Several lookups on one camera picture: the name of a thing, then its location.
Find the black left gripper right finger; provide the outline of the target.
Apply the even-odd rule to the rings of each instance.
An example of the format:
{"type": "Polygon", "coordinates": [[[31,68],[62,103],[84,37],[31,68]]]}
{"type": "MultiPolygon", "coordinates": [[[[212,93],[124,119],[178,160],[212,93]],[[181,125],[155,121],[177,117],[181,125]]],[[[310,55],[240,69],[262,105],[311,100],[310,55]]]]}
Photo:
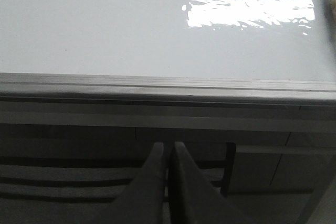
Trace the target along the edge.
{"type": "Polygon", "coordinates": [[[236,223],[234,209],[202,175],[182,142],[171,152],[169,205],[171,223],[236,223]]]}

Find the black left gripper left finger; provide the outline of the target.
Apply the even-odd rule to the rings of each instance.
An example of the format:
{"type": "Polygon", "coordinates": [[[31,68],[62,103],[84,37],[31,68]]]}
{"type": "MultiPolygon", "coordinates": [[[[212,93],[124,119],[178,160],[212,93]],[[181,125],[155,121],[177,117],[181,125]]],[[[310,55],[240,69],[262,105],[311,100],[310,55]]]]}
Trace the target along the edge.
{"type": "Polygon", "coordinates": [[[136,178],[101,213],[101,223],[162,223],[165,176],[164,144],[154,143],[136,178]]]}

